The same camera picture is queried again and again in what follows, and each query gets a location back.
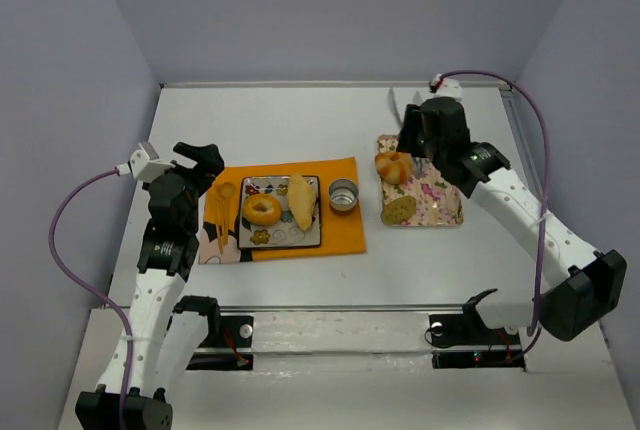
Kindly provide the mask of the metal tongs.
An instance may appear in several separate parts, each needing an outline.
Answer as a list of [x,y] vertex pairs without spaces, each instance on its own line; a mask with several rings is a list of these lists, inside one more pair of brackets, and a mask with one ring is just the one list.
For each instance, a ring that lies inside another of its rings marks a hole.
[[[396,94],[393,87],[390,87],[388,90],[387,105],[396,122],[396,125],[398,126],[399,129],[401,129],[403,125],[403,117],[400,114],[397,101],[396,101]],[[426,161],[418,157],[412,157],[411,161],[413,165],[414,176],[416,178],[422,178],[426,174],[426,169],[427,169]]]

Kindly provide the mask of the golden bagel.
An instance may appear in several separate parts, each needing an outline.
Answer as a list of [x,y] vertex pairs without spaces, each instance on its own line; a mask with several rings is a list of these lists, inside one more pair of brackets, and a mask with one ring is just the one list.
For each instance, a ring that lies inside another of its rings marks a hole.
[[280,221],[282,206],[270,194],[250,195],[243,204],[243,216],[251,224],[272,226]]

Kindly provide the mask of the triangular pastry bread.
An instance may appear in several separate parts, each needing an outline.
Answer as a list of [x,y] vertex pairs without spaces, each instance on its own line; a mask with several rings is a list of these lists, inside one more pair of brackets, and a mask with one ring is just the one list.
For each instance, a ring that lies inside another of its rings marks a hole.
[[301,174],[289,176],[287,202],[294,220],[302,231],[310,229],[316,204],[316,191]]

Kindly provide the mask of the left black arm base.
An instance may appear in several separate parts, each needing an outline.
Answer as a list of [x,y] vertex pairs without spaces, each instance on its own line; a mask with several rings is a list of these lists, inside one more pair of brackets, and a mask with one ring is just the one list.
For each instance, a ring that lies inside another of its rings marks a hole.
[[251,371],[254,316],[229,314],[221,317],[220,331],[209,334],[191,357],[188,371]]

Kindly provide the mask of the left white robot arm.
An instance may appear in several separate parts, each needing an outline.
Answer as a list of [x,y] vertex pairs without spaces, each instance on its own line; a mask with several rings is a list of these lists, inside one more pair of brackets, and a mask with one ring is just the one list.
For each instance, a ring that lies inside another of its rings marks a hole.
[[149,194],[134,295],[112,358],[92,392],[79,395],[75,413],[84,429],[168,429],[173,422],[170,386],[200,343],[220,330],[212,297],[183,293],[199,248],[199,199],[223,171],[216,145],[179,142],[191,168],[159,158],[141,143],[117,166]]

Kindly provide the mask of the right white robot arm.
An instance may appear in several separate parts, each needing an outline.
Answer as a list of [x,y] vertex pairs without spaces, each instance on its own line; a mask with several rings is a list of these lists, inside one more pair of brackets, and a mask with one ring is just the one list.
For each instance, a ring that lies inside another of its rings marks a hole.
[[542,327],[568,342],[617,307],[624,257],[578,237],[543,206],[495,146],[472,141],[459,100],[433,97],[407,105],[398,149],[427,158],[535,262],[533,289],[485,290],[465,303],[464,314],[488,329]]

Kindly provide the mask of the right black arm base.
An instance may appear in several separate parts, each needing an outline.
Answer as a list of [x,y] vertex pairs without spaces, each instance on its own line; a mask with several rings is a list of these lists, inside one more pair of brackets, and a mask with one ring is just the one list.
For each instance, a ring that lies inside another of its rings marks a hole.
[[487,329],[463,314],[433,314],[424,332],[434,369],[525,369],[518,334]]

